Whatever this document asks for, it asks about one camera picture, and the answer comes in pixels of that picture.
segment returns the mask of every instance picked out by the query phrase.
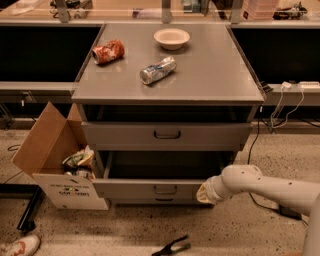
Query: drawer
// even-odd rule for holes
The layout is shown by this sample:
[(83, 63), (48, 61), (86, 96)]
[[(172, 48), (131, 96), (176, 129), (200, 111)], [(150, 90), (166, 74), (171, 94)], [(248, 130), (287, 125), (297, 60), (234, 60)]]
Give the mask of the drawer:
[(197, 204), (196, 192), (209, 177), (219, 175), (232, 153), (101, 152), (107, 157), (103, 178), (93, 185), (99, 197), (113, 203)]
[(95, 150), (242, 150), (250, 123), (83, 122)]

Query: gray countertop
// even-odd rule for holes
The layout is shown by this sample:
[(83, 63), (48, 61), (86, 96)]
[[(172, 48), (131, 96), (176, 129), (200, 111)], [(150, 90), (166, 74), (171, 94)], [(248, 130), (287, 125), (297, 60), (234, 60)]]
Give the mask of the gray countertop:
[[(176, 51), (162, 49), (153, 34), (167, 27), (187, 31), (190, 41)], [(73, 102), (191, 105), (263, 102), (224, 24), (110, 23), (98, 44), (116, 38), (124, 44), (123, 58), (101, 66), (91, 58), (72, 96)], [(144, 85), (140, 70), (170, 55), (176, 59), (176, 70), (151, 86)]]

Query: sneaker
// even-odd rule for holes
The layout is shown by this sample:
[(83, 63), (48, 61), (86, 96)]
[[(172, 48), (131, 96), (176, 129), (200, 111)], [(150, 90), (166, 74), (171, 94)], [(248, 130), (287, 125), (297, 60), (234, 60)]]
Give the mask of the sneaker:
[(4, 251), (3, 256), (31, 256), (39, 248), (40, 238), (37, 235), (29, 235), (16, 240)]

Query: floor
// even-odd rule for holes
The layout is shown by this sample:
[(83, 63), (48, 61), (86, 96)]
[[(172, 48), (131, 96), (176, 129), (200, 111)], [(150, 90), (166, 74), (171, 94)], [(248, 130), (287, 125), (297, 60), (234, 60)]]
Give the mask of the floor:
[[(256, 138), (257, 123), (236, 163), (246, 164)], [(251, 164), (265, 175), (320, 182), (320, 129), (290, 122), (271, 134), (260, 122), (251, 152)], [(20, 170), (11, 163), (14, 151), (28, 135), (28, 125), (0, 130), (0, 182)], [(8, 183), (34, 183), (21, 173)], [(255, 196), (268, 207), (275, 203)], [(26, 200), (0, 199), (0, 244), (23, 236), (17, 229)], [(248, 194), (240, 194), (213, 208), (192, 206), (116, 206), (109, 211), (58, 210), (48, 198), (35, 217), (42, 243), (40, 255), (151, 255), (185, 234), (192, 247), (179, 255), (283, 255), (301, 251), (307, 225), (257, 207)]]

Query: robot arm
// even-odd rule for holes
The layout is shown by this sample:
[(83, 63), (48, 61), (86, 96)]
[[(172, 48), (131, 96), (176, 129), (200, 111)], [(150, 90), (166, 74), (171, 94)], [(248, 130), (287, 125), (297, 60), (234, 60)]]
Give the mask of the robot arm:
[(255, 193), (310, 216), (303, 256), (320, 255), (320, 184), (263, 176), (253, 165), (230, 165), (209, 178), (197, 192), (202, 203), (215, 204), (242, 192)]

